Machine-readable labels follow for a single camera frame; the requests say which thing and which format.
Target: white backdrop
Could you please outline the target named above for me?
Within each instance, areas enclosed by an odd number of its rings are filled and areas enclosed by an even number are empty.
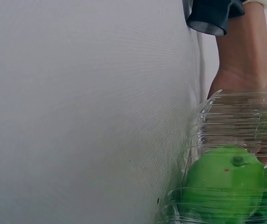
[[[198,54],[180,0],[0,0],[0,224],[152,223]]]

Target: apple stem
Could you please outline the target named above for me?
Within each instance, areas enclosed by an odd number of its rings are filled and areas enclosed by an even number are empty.
[[[234,156],[232,159],[232,164],[237,167],[244,165],[245,164],[244,157],[241,155]]]

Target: forearm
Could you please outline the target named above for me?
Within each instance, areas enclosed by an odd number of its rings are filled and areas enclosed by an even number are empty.
[[[235,73],[255,87],[267,83],[267,27],[264,7],[257,2],[244,5],[246,14],[228,23],[228,34],[217,37],[219,72]]]

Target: white fabric surface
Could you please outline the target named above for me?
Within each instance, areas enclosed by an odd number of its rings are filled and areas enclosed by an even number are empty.
[[[153,223],[199,58],[180,0],[0,0],[0,224]]]

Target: plastic packaging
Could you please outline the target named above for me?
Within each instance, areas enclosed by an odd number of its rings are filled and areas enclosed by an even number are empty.
[[[202,103],[177,163],[158,224],[267,224],[267,87]]]

